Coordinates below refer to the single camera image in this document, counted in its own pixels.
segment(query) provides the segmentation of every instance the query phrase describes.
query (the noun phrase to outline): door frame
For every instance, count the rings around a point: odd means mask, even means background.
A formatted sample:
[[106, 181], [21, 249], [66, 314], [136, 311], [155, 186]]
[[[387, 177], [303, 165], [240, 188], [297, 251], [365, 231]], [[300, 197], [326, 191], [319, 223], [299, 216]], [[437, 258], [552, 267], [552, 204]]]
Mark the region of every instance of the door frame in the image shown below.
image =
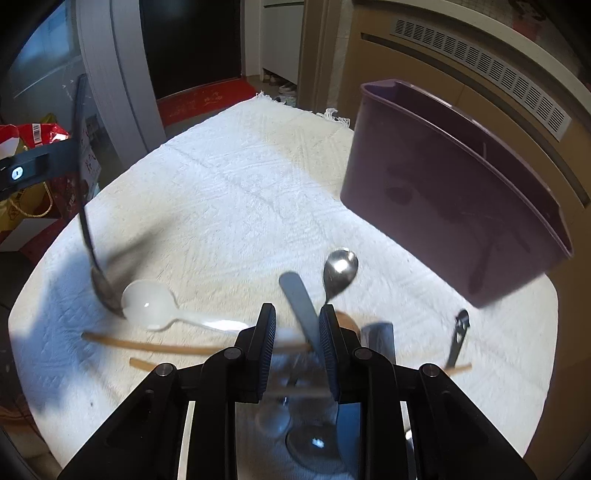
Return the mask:
[[96, 106], [128, 169], [166, 142], [150, 82], [139, 0], [73, 0], [80, 51]]
[[305, 0], [297, 106], [324, 112], [329, 96], [342, 0]]

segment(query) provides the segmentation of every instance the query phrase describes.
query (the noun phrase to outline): glass panel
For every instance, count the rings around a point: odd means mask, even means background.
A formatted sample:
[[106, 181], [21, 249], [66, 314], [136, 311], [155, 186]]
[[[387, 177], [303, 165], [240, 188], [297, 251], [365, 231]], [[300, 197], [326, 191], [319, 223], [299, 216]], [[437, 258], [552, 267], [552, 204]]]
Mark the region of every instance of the glass panel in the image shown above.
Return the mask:
[[[77, 80], [83, 73], [74, 2], [66, 0], [37, 28], [0, 84], [3, 121], [28, 124], [40, 122], [52, 113], [51, 122], [72, 131]], [[96, 156], [100, 168], [94, 165], [92, 175], [96, 177], [100, 170], [99, 184], [103, 188], [123, 168], [90, 88], [85, 98], [84, 118], [92, 152], [87, 150], [83, 155]], [[89, 187], [92, 197], [95, 188]]]

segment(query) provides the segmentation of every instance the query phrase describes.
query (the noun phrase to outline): white cabinet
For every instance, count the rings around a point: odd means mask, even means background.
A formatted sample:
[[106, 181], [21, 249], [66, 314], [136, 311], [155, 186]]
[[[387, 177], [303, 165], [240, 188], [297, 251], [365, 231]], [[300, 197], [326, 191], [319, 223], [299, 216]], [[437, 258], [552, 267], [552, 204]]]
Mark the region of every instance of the white cabinet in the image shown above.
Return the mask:
[[262, 67], [297, 83], [304, 2], [265, 0], [262, 9]]

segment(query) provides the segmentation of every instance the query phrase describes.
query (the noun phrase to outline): wall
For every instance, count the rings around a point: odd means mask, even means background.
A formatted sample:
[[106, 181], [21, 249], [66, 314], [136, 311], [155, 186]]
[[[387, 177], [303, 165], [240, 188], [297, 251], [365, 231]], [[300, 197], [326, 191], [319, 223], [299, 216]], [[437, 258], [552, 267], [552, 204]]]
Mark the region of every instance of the wall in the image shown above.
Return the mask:
[[6, 122], [37, 122], [52, 112], [72, 127], [73, 99], [84, 64], [70, 2], [62, 3], [27, 41], [0, 85]]
[[336, 108], [339, 98], [340, 81], [343, 77], [347, 46], [349, 45], [349, 34], [351, 32], [351, 21], [353, 19], [352, 0], [342, 0], [340, 7], [339, 29], [336, 34], [335, 56], [333, 68], [330, 74], [329, 96], [326, 101], [327, 107]]
[[244, 75], [261, 74], [262, 0], [243, 0], [244, 8]]

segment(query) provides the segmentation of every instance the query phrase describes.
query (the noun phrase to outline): metal spoon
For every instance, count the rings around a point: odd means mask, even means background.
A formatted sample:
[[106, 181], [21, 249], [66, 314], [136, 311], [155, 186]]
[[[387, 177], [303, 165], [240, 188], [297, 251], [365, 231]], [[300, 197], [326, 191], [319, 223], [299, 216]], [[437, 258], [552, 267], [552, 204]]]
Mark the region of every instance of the metal spoon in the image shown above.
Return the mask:
[[322, 274], [326, 292], [325, 305], [351, 284], [358, 269], [357, 255], [348, 248], [339, 248], [328, 256]]

